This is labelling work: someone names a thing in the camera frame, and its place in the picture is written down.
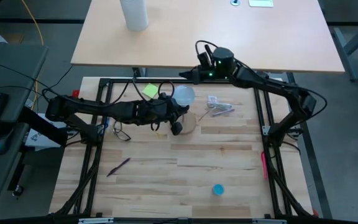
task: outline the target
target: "computer mouse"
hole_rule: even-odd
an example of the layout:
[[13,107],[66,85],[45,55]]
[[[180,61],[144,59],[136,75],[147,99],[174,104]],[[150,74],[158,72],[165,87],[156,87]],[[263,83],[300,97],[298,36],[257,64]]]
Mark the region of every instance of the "computer mouse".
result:
[[0,133],[0,155],[5,154],[11,145],[13,137],[13,128],[3,133]]

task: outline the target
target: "desk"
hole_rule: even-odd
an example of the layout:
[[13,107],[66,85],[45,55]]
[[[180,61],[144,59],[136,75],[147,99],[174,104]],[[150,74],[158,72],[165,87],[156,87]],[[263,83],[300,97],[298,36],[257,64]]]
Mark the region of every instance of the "desk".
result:
[[[94,100],[98,84],[99,78],[84,77],[80,97]],[[123,83],[112,86],[111,101],[123,87]],[[169,93],[170,88],[164,85],[162,91]],[[264,179],[260,160],[263,147],[253,89],[244,90],[230,84],[202,84],[193,88],[196,100],[190,111],[197,119],[207,110],[208,95],[233,104],[236,110],[215,118],[205,116],[187,135],[173,136],[168,124],[161,124],[160,137],[150,126],[124,125],[123,130],[132,140],[122,142],[108,128],[101,151],[93,214],[145,218],[263,218],[266,213],[273,214],[269,183]],[[129,85],[121,100],[139,98]],[[281,120],[288,114],[286,99],[270,95],[270,100],[275,119]],[[90,115],[81,114],[81,118],[87,123],[91,121]],[[65,149],[50,212],[61,208],[76,189],[84,153],[82,144]],[[288,188],[311,212],[298,151],[283,145],[281,153]],[[116,175],[106,177],[128,157],[132,159]],[[214,184],[224,185],[223,196],[212,194]],[[278,197],[283,210],[281,194]]]
[[[0,65],[7,68],[14,69],[31,78],[36,79],[39,71],[44,64],[48,48],[34,45],[9,45],[0,44]],[[12,70],[0,66],[0,86],[21,86],[31,89],[34,81],[30,78],[24,77]],[[9,95],[8,102],[1,114],[0,122],[12,124],[14,128],[14,136],[11,146],[7,153],[0,156],[0,193],[6,181],[6,178],[11,170],[13,162],[17,153],[22,146],[23,138],[29,128],[29,125],[36,130],[49,130],[51,139],[60,134],[60,130],[39,118],[36,113],[24,107],[26,99],[29,97],[30,90],[23,88],[0,88],[0,93]],[[66,141],[67,135],[61,136],[62,141]],[[19,180],[20,175],[14,175],[13,180]]]
[[242,0],[147,0],[149,26],[132,32],[119,0],[93,0],[71,63],[193,68],[197,40],[230,49],[256,70],[343,73],[316,0],[250,7]]

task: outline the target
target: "wooden table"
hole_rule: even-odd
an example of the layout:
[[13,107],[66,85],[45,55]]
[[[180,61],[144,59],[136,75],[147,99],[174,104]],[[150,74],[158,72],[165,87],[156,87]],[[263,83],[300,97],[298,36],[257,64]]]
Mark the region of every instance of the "wooden table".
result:
[[317,0],[250,7],[241,0],[146,0],[149,26],[129,31],[119,0],[92,0],[71,63],[192,68],[197,40],[230,49],[256,70],[343,73]]
[[[98,83],[99,78],[85,77],[80,97],[94,100]],[[112,100],[123,87],[124,84],[114,84]],[[170,88],[166,85],[162,90],[169,93]],[[110,119],[104,137],[93,214],[103,212],[105,217],[146,218],[263,218],[265,213],[273,215],[269,183],[264,179],[260,160],[262,141],[254,91],[230,84],[202,84],[193,88],[196,100],[190,111],[197,119],[207,110],[208,95],[231,103],[235,111],[215,118],[206,115],[187,135],[173,136],[168,124],[161,125],[159,137],[150,126],[125,125],[123,130],[131,136],[130,142],[122,142],[113,135],[113,120]],[[137,99],[140,97],[129,85],[121,100]],[[277,95],[270,95],[270,99],[275,119],[281,120],[288,113],[286,99]],[[81,117],[90,123],[90,115]],[[51,212],[56,212],[77,187],[84,152],[83,144],[65,149]],[[281,153],[288,188],[311,212],[298,151],[283,145]],[[132,159],[126,165],[115,175],[106,177],[128,157]],[[213,195],[214,184],[224,185],[224,195]],[[284,211],[279,190],[277,195]]]

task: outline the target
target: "yellow cable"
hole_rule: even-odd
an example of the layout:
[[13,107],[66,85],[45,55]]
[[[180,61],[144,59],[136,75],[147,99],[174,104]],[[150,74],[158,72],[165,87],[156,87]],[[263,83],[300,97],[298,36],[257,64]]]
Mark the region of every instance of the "yellow cable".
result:
[[[23,3],[23,5],[24,5],[25,9],[27,10],[27,12],[29,13],[31,19],[34,21],[34,24],[35,24],[35,26],[36,26],[36,28],[37,28],[37,30],[38,30],[38,34],[40,35],[41,45],[44,46],[44,38],[42,37],[41,30],[40,30],[40,27],[38,26],[37,21],[35,21],[34,16],[32,15],[32,13],[31,13],[29,7],[27,6],[27,4],[25,3],[24,0],[22,0],[22,3]],[[38,78],[35,79],[35,96],[34,96],[34,100],[33,100],[32,106],[31,106],[31,110],[34,109],[35,102],[38,100],[38,94],[37,94],[37,92],[38,92]]]

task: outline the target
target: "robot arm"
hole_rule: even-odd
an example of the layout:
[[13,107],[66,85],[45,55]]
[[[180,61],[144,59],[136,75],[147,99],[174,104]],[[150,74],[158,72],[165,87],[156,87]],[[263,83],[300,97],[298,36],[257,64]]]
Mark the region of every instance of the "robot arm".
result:
[[313,114],[316,99],[303,88],[271,79],[268,75],[258,75],[248,66],[234,58],[234,54],[223,47],[217,47],[212,53],[206,45],[206,51],[198,55],[200,64],[180,76],[193,81],[194,84],[205,80],[229,80],[239,88],[255,88],[285,97],[291,112],[279,123],[269,129],[268,140],[271,144],[281,146],[285,134],[291,127],[305,121]]
[[75,113],[107,116],[124,124],[138,126],[149,124],[152,130],[158,130],[161,122],[169,122],[172,134],[178,135],[182,131],[182,126],[177,119],[187,113],[189,108],[189,106],[179,106],[175,99],[165,93],[159,94],[158,99],[121,101],[111,105],[69,96],[57,96],[50,99],[45,116],[51,121],[65,122],[73,128],[78,128],[83,141],[97,144],[100,142],[98,127],[86,124]]

